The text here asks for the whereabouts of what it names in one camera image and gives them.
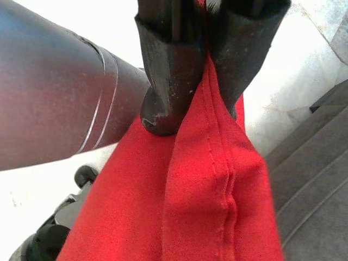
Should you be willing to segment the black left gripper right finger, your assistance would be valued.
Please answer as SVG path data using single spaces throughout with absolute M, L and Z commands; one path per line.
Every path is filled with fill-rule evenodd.
M 261 69 L 290 1 L 208 1 L 208 42 L 221 97 L 236 103 Z

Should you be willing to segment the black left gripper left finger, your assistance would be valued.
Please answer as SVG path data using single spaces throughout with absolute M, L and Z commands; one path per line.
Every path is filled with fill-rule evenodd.
M 204 70 L 203 11 L 197 1 L 139 1 L 135 21 L 150 83 L 141 123 L 152 134 L 173 135 Z

